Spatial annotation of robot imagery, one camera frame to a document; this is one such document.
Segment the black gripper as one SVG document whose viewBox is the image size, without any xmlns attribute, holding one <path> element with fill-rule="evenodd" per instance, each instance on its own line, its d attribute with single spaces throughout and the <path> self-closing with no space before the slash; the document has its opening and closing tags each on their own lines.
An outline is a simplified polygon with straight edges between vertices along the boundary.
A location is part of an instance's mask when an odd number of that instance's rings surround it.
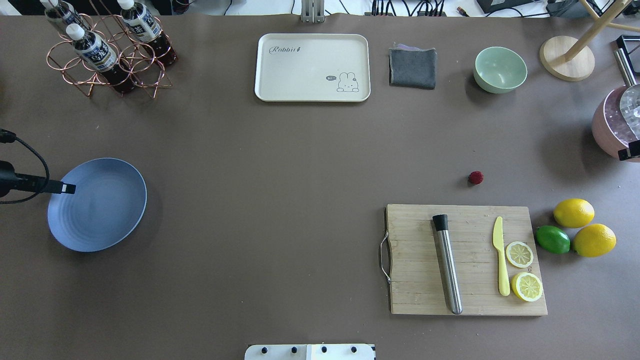
<svg viewBox="0 0 640 360">
<path fill-rule="evenodd" d="M 15 173 L 14 166 L 10 162 L 0 161 L 0 197 L 6 196 L 15 186 L 18 191 L 35 194 L 75 194 L 76 192 L 75 184 L 37 175 Z"/>
</svg>

